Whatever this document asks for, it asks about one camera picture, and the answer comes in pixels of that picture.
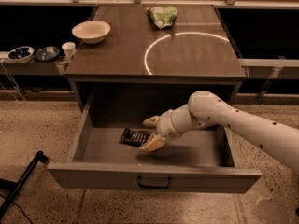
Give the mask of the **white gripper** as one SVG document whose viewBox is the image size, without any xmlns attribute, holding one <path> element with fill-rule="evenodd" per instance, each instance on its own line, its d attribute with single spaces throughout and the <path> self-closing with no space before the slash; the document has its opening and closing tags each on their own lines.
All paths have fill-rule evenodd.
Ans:
<svg viewBox="0 0 299 224">
<path fill-rule="evenodd" d="M 152 152 L 161 148 L 165 140 L 175 140 L 181 137 L 181 133 L 175 128 L 172 121 L 173 110 L 164 112 L 160 117 L 153 116 L 145 119 L 142 124 L 148 128 L 156 128 L 157 133 L 152 133 L 145 144 L 140 149 Z"/>
</svg>

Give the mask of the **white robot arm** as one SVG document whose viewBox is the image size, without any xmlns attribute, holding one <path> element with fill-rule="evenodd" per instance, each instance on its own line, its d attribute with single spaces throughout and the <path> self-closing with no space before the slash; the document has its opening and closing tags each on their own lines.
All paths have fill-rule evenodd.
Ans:
<svg viewBox="0 0 299 224">
<path fill-rule="evenodd" d="M 193 93 L 186 105 L 143 121 L 156 129 L 141 148 L 155 151 L 183 134 L 220 125 L 299 173 L 299 130 L 236 109 L 209 91 Z"/>
</svg>

